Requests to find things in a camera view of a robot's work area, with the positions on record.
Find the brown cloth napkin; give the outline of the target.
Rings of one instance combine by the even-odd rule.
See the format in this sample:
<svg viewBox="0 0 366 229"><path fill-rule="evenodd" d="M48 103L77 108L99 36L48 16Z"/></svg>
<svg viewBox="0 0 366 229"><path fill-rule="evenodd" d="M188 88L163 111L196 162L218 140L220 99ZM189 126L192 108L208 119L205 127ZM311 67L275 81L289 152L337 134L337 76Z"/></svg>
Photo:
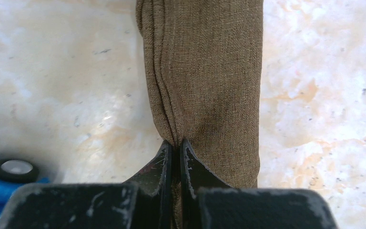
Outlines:
<svg viewBox="0 0 366 229"><path fill-rule="evenodd" d="M153 122L233 187L257 187L261 0L139 0Z"/></svg>

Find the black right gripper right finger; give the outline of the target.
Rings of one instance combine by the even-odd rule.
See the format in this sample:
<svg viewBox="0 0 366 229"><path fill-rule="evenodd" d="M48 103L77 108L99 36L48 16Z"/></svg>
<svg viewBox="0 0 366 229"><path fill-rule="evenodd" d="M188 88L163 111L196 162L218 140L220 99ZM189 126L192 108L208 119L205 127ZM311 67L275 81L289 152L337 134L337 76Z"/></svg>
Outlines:
<svg viewBox="0 0 366 229"><path fill-rule="evenodd" d="M195 154L189 140L183 139L180 146L180 171L182 190L182 218L184 229L201 229L201 190L231 188L221 180Z"/></svg>

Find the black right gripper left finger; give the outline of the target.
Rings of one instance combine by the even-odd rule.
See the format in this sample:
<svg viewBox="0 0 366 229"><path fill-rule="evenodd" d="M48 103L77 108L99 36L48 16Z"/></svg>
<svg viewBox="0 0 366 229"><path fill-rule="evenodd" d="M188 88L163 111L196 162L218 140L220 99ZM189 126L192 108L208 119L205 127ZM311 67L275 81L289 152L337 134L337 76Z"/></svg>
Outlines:
<svg viewBox="0 0 366 229"><path fill-rule="evenodd" d="M172 214L172 152L164 140L155 157L125 184L137 185L132 229L169 229Z"/></svg>

